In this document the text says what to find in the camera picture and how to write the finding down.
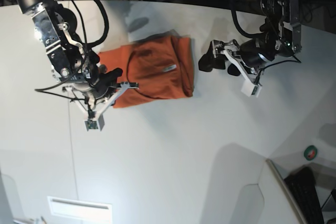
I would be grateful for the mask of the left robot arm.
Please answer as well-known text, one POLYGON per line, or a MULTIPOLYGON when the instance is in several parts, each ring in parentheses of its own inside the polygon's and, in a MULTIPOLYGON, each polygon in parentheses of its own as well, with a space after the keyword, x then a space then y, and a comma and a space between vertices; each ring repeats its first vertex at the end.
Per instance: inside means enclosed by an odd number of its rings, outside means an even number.
POLYGON ((277 65, 274 62, 277 57, 283 57, 283 63, 301 62, 296 56, 302 49, 299 0, 259 0, 265 22, 255 34, 240 26, 236 2, 230 0, 233 23, 248 41, 243 44, 234 39, 211 41, 208 51, 198 61, 198 68, 203 72, 227 70, 231 76, 242 76, 242 93, 258 96, 262 88, 260 77, 266 69, 277 65))

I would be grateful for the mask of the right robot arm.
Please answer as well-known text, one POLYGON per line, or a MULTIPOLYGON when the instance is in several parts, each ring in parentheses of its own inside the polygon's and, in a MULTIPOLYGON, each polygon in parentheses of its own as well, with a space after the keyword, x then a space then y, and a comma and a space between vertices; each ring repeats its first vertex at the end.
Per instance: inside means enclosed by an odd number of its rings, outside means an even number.
POLYGON ((34 34, 46 49, 51 63, 51 73, 57 84, 36 92, 51 94, 62 86, 67 97, 84 113, 86 129, 102 130, 103 115, 128 89, 138 88, 136 82, 118 82, 121 68, 108 70, 100 64, 100 57, 93 48, 102 44, 109 32, 107 12, 100 0, 93 0, 103 18, 102 36, 88 42, 77 34, 77 18, 73 11, 59 3, 60 0, 16 0, 20 11, 31 17, 34 34))

